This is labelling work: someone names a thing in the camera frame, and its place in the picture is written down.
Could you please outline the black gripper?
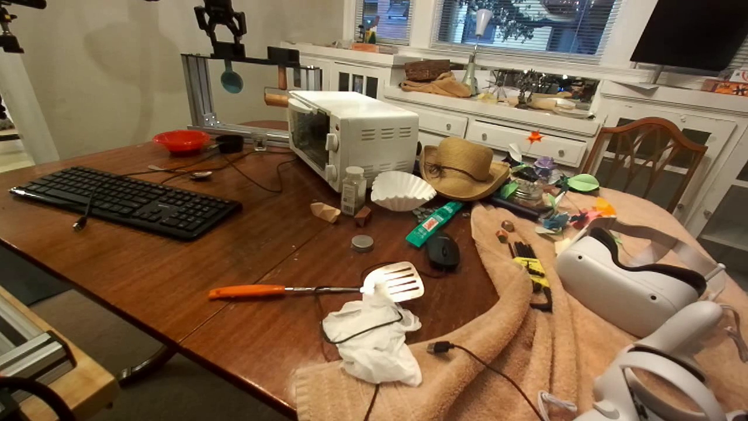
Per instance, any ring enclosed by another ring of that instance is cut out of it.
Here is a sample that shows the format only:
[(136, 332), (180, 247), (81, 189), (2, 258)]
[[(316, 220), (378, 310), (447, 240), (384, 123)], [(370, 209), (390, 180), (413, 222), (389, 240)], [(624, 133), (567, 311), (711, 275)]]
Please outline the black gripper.
[(235, 42), (249, 33), (246, 14), (236, 13), (231, 0), (203, 0), (194, 7), (194, 17), (210, 42), (218, 41), (218, 29), (228, 29)]

